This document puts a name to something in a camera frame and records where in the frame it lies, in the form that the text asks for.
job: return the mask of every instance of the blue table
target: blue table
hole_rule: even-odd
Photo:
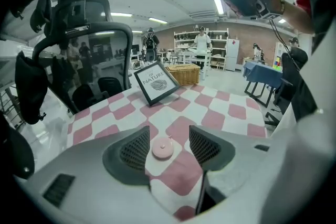
[[[281,85],[282,72],[254,61],[246,62],[243,67],[243,77],[246,77],[246,80],[249,81],[244,92],[263,106],[267,107],[274,89],[277,89]],[[249,92],[248,88],[252,82],[254,82],[255,85],[252,92]],[[254,95],[254,91],[256,90],[258,83],[263,83],[264,87],[260,95]],[[262,96],[266,85],[269,85],[271,89],[269,91],[267,102],[264,103],[259,98]]]

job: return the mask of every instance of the basket lid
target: basket lid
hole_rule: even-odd
[[[170,66],[167,66],[167,69],[168,71],[195,70],[195,69],[200,69],[200,67],[193,63],[186,63],[184,65],[170,65]]]

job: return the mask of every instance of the wicker basket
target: wicker basket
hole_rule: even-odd
[[[200,67],[193,63],[185,65],[170,65],[167,66],[166,69],[181,86],[198,84]]]

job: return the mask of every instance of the picture frame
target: picture frame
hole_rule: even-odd
[[[180,84],[165,69],[160,61],[157,61],[134,73],[135,78],[146,97],[149,106],[175,92]]]

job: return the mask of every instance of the leaf drawing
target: leaf drawing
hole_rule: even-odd
[[[165,88],[167,88],[167,82],[165,80],[161,80],[161,79],[153,81],[150,85],[156,91],[162,91]]]

